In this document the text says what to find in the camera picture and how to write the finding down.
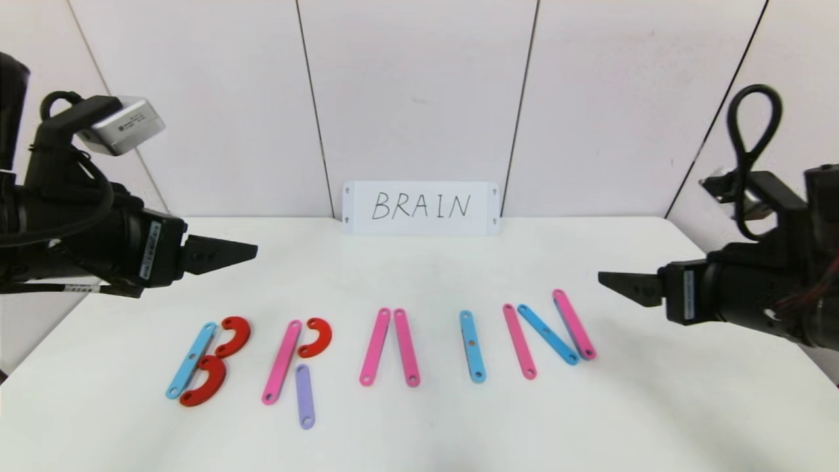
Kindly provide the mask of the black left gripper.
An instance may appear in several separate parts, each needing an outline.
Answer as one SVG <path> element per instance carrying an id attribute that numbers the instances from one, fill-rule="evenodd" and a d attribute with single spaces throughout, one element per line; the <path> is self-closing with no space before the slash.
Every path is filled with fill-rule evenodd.
<path id="1" fill-rule="evenodd" d="M 73 260 L 115 286 L 170 286 L 183 273 L 203 275 L 254 260 L 258 246 L 192 234 L 182 219 L 147 208 L 120 208 L 73 237 Z"/>

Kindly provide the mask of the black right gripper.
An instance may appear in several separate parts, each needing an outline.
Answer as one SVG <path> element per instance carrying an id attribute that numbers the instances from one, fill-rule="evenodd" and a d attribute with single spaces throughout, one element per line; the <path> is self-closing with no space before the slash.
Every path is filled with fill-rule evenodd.
<path id="1" fill-rule="evenodd" d="M 766 310 L 779 278 L 753 265 L 707 258 L 679 261 L 657 274 L 601 271 L 599 283 L 642 307 L 666 301 L 666 317 L 678 325 L 729 323 L 759 332 L 777 332 L 779 322 Z"/>

